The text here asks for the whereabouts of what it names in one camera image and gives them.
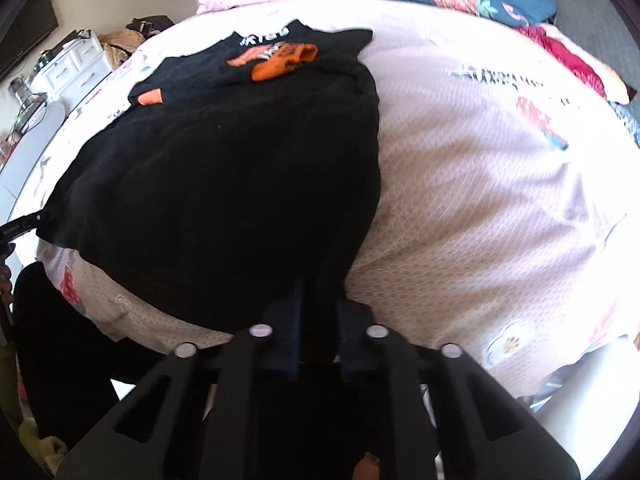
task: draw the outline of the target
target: black monitor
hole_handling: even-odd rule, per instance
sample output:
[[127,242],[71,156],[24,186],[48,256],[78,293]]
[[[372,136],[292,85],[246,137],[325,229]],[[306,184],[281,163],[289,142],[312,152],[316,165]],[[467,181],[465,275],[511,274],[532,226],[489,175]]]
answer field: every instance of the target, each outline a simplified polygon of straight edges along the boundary
[[0,80],[57,28],[51,0],[28,0],[0,41]]

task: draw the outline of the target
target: silver screw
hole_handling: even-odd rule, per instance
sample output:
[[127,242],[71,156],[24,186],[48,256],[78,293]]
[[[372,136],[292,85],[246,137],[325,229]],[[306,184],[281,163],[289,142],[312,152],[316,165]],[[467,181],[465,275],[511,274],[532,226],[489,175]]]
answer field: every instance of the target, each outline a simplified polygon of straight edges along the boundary
[[181,343],[175,348],[174,354],[178,357],[186,359],[187,357],[193,357],[194,355],[196,355],[197,351],[198,348],[193,343]]
[[442,347],[442,355],[449,359],[457,359],[462,355],[462,348],[454,344],[444,345]]
[[375,339],[380,339],[389,335],[389,329],[382,325],[371,325],[367,328],[367,335]]
[[272,333],[273,333],[273,328],[265,324],[253,325],[249,329],[249,334],[251,334],[254,337],[268,337]]

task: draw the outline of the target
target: white dresser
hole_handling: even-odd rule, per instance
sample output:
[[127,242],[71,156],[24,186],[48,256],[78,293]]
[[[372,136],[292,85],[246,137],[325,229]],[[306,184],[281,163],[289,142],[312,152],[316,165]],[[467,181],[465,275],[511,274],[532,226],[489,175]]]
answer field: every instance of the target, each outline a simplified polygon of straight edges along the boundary
[[94,33],[87,40],[67,44],[31,81],[34,93],[46,92],[69,114],[111,72],[111,65]]

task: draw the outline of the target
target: white drawer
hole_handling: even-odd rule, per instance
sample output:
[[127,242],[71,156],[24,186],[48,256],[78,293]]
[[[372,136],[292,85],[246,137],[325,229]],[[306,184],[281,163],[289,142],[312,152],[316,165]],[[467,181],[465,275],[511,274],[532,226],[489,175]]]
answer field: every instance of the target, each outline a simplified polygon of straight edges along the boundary
[[104,55],[98,56],[91,65],[82,70],[78,77],[60,92],[60,99],[65,104],[66,113],[68,114],[76,108],[110,72],[111,66]]
[[78,60],[78,65],[82,70],[84,67],[91,64],[98,54],[102,52],[102,47],[100,46],[100,43],[97,43],[97,41],[84,40],[73,47],[73,51],[76,55],[76,59]]
[[60,60],[50,63],[44,70],[44,77],[53,89],[53,93],[58,92],[78,74],[78,69],[70,56],[63,56]]

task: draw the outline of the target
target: patterned bedding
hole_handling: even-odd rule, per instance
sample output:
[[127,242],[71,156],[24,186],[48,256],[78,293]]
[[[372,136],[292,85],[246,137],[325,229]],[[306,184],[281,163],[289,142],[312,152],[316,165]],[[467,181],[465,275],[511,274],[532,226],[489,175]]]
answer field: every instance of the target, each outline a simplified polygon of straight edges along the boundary
[[[281,0],[185,20],[143,44],[53,139],[14,215],[39,209],[82,144],[167,56],[299,18],[369,27],[383,189],[348,295],[412,342],[455,341],[514,395],[638,332],[639,150],[607,102],[542,48],[489,20],[384,0]],[[170,240],[158,240],[170,246]],[[230,335],[144,303],[73,250],[29,234],[24,264],[114,339],[170,351]]]

